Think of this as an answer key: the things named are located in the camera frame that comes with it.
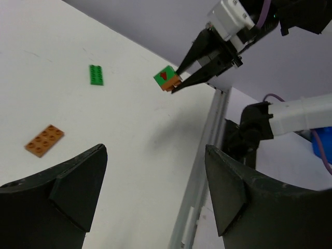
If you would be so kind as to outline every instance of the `green lego brick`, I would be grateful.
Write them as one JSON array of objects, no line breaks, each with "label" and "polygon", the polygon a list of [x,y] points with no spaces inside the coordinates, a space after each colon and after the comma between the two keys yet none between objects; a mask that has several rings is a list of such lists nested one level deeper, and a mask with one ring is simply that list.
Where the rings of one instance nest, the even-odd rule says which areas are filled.
[{"label": "green lego brick", "polygon": [[154,79],[159,86],[164,85],[167,81],[176,75],[175,70],[171,66],[165,67],[158,74],[155,75]]},{"label": "green lego brick", "polygon": [[103,86],[103,72],[101,66],[90,65],[90,80],[92,85]]}]

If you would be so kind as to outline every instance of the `blue object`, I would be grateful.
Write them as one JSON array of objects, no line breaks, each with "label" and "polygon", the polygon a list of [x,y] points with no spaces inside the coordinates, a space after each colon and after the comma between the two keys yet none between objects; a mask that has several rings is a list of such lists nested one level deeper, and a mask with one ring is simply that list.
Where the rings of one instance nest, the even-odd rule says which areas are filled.
[{"label": "blue object", "polygon": [[[322,141],[327,161],[332,164],[332,127],[319,128],[315,130]],[[311,136],[311,142],[313,152],[316,156],[321,158],[321,153],[318,149],[317,140],[313,135]]]}]

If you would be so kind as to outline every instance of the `lego stud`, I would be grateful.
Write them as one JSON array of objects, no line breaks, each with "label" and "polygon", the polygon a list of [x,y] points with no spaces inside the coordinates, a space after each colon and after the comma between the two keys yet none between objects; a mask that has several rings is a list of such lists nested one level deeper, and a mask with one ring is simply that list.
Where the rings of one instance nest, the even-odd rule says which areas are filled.
[{"label": "lego stud", "polygon": [[101,66],[90,65],[90,83],[97,86],[104,85]]},{"label": "lego stud", "polygon": [[37,157],[42,157],[64,133],[53,125],[48,125],[38,136],[26,144],[25,149]]}]

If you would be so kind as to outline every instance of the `red marking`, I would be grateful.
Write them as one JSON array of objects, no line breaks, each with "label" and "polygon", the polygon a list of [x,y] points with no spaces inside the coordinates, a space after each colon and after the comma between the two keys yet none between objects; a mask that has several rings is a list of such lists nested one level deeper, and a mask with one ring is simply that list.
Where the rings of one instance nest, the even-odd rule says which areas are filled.
[{"label": "red marking", "polygon": [[166,72],[160,73],[160,77],[163,78],[164,80],[167,80],[167,74],[166,74]]}]

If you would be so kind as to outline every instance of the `grey wall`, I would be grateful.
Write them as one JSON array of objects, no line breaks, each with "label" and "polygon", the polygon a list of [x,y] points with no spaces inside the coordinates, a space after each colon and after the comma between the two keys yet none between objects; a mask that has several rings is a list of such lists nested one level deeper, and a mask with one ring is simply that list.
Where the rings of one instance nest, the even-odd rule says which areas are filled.
[{"label": "grey wall", "polygon": [[[179,65],[218,0],[65,1]],[[287,100],[332,92],[332,34],[295,28],[281,37],[276,30],[242,57],[242,67],[214,82],[233,84],[257,100],[268,92]]]}]

